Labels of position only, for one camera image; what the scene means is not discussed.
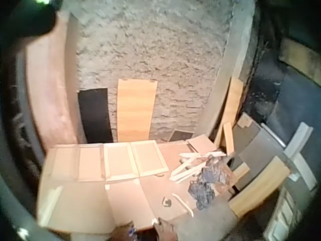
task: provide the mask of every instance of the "wooden strip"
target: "wooden strip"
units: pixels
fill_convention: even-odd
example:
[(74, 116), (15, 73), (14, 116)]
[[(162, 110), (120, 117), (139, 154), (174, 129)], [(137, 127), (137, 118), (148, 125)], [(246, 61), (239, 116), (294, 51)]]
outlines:
[(313, 131), (312, 127), (309, 127), (306, 123), (301, 122), (297, 128), (294, 136), (284, 150), (284, 154), (292, 159), (297, 153), (299, 153), (307, 140), (309, 139)]
[(196, 170), (201, 170), (205, 166), (206, 166), (206, 162), (203, 162), (203, 163), (201, 163), (201, 164), (199, 164), (199, 165), (197, 165), (197, 166), (195, 166), (195, 167), (193, 167), (193, 168), (191, 168), (191, 169), (189, 169), (187, 171), (184, 171), (184, 172), (182, 172), (182, 173), (180, 173), (180, 174), (178, 174), (176, 176), (170, 177), (170, 180), (171, 181), (177, 181), (177, 180), (179, 180), (179, 179), (181, 179), (181, 178), (183, 178), (183, 177), (195, 172)]
[(246, 165), (245, 162), (243, 162), (238, 168), (236, 168), (233, 173), (237, 180), (240, 180), (246, 173), (250, 171), (250, 168), (248, 165)]
[(75, 78), (66, 79), (69, 14), (58, 13), (51, 32), (26, 48), (26, 82), (33, 117), (45, 151), (56, 144), (84, 143)]
[(78, 181), (102, 181), (102, 145), (80, 145)]
[(224, 130), (224, 138), (226, 142), (226, 154), (231, 155), (235, 151), (231, 123), (227, 122), (223, 124), (223, 130)]
[(139, 182), (135, 184), (134, 181), (125, 181), (111, 184), (106, 193), (116, 226), (130, 221), (134, 222), (137, 229), (152, 226), (151, 222), (155, 216)]
[(222, 141), (223, 125), (227, 122), (231, 122), (231, 124), (234, 125), (237, 110), (240, 105), (242, 92), (243, 82), (239, 79), (231, 78), (230, 88), (227, 95), (223, 116), (214, 140), (214, 146), (216, 149), (220, 147)]
[(194, 213), (193, 213), (193, 210), (190, 209), (190, 207), (188, 207), (188, 205), (186, 203), (184, 203), (184, 201), (178, 196), (176, 195), (175, 193), (172, 194), (176, 199), (177, 201), (190, 213), (190, 215), (192, 217), (194, 217)]
[(52, 170), (52, 177), (57, 180), (71, 181), (77, 178), (76, 172), (76, 145), (69, 145), (66, 147), (56, 146), (55, 160)]
[(118, 142), (148, 140), (156, 88), (154, 80), (118, 80)]
[(181, 164), (179, 167), (177, 167), (175, 170), (171, 172), (171, 177), (175, 176), (176, 174), (180, 173), (182, 170), (184, 170), (188, 165), (190, 165), (196, 158), (198, 158), (198, 153), (193, 153), (194, 155), (190, 157), (187, 161), (185, 161), (183, 164)]
[(107, 182), (139, 177), (130, 143), (105, 144), (104, 164)]
[(236, 216), (242, 217), (259, 206), (289, 176), (290, 170), (275, 156), (267, 167), (229, 205)]
[(187, 142), (202, 156), (217, 149), (206, 135), (188, 139)]
[(288, 38), (283, 38), (279, 60), (292, 66), (321, 86), (321, 55)]
[(130, 143), (139, 176), (149, 176), (169, 170), (155, 140)]
[(231, 76), (239, 78), (243, 66), (252, 29), (254, 9), (253, 1), (238, 1), (235, 5), (221, 68), (194, 130), (194, 136), (201, 134), (209, 136), (214, 126), (218, 124), (229, 87), (229, 78)]

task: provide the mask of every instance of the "particleboard sheet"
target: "particleboard sheet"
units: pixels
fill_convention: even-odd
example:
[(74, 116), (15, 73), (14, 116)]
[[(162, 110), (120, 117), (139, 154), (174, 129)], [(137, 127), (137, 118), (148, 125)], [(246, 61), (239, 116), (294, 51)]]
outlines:
[(154, 80), (118, 80), (118, 142), (148, 140), (156, 88), (157, 81)]
[(230, 122), (226, 122), (223, 125), (224, 130), (224, 139), (226, 143), (226, 154), (231, 155), (234, 152), (234, 139), (232, 133), (232, 124)]
[(187, 142), (201, 155), (205, 155), (208, 152), (212, 152), (217, 149), (206, 135), (200, 135), (198, 137), (188, 139)]
[(103, 145), (79, 145), (78, 181), (102, 181), (104, 177)]
[(227, 122), (231, 122), (231, 124), (234, 125), (237, 110), (240, 105), (242, 92), (243, 82), (237, 78), (231, 78), (223, 116), (214, 139), (214, 145), (216, 149), (220, 147), (222, 141), (223, 125)]
[(69, 39), (76, 41), (75, 21), (67, 13), (58, 13), (53, 30), (26, 47), (28, 96), (45, 151), (56, 144), (85, 143), (76, 94), (77, 79), (68, 73), (75, 71), (76, 63), (74, 68), (65, 68), (72, 65), (69, 57), (76, 55), (67, 48), (76, 46)]
[(259, 206), (289, 176), (290, 170), (275, 156), (268, 166), (229, 205), (236, 216), (242, 217)]
[(76, 180), (78, 178), (77, 145), (56, 145), (52, 177), (57, 180)]
[(155, 140), (130, 144), (141, 177), (169, 170)]
[(281, 42), (279, 60), (305, 74), (321, 86), (321, 55), (288, 38)]
[(130, 143), (104, 144), (104, 164), (107, 182), (139, 177)]
[(131, 180), (111, 184), (106, 193), (116, 226), (130, 221), (134, 222), (137, 229), (152, 226), (155, 216), (139, 182)]

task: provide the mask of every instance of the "hand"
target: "hand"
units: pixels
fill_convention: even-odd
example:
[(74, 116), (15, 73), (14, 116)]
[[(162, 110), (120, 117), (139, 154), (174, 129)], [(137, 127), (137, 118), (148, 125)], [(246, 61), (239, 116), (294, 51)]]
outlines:
[(159, 241), (178, 241), (174, 226), (162, 218), (158, 218), (158, 223), (154, 224)]

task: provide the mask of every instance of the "green light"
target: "green light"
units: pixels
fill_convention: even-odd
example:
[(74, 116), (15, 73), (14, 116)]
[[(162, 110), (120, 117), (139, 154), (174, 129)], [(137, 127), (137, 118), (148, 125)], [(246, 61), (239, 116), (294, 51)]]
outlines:
[(45, 5), (47, 5), (47, 4), (49, 4), (49, 2), (50, 2), (50, 0), (36, 0), (36, 3), (38, 3), (38, 4), (45, 4)]

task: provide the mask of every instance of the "textured white wall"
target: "textured white wall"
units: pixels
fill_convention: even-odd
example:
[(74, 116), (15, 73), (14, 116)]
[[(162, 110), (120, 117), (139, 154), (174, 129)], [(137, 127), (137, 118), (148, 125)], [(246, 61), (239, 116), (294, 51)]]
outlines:
[(158, 81), (150, 139), (193, 131), (221, 64), (233, 0), (66, 0), (80, 21), (80, 89), (108, 88), (116, 137), (119, 78)]

